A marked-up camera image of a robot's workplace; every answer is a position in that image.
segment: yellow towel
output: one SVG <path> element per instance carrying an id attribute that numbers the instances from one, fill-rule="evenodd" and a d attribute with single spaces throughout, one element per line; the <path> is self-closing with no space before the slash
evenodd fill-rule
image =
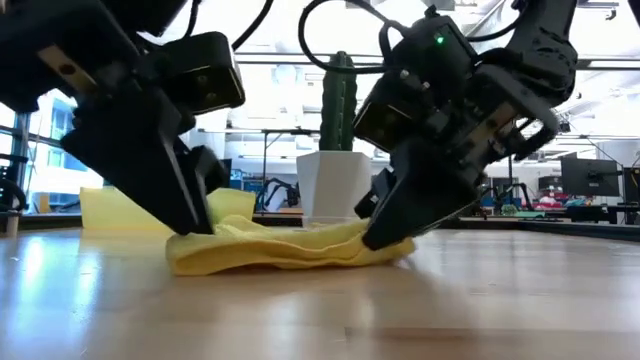
<path id="1" fill-rule="evenodd" d="M 141 208 L 121 193 L 109 189 L 109 208 L 115 213 L 106 218 L 104 206 L 98 206 L 96 190 L 83 191 L 83 221 L 95 228 L 130 229 L 132 218 L 151 224 Z M 212 208 L 215 235 L 172 236 L 166 244 L 166 257 L 175 275 L 209 275 L 247 265 L 271 265 L 282 269 L 305 269 L 317 266 L 364 266 L 380 264 L 412 253 L 411 239 L 388 248 L 371 251 L 362 244 L 366 220 L 322 226 L 308 230 L 267 228 L 249 220 L 255 196 L 250 193 L 219 189 L 207 197 Z"/>

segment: cactus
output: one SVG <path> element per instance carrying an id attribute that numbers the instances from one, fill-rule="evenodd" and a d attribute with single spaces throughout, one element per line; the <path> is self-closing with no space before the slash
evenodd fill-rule
<path id="1" fill-rule="evenodd" d="M 329 64 L 353 68 L 344 51 L 332 55 Z M 356 75 L 327 71 L 322 80 L 320 150 L 353 150 L 353 119 L 356 116 Z"/>

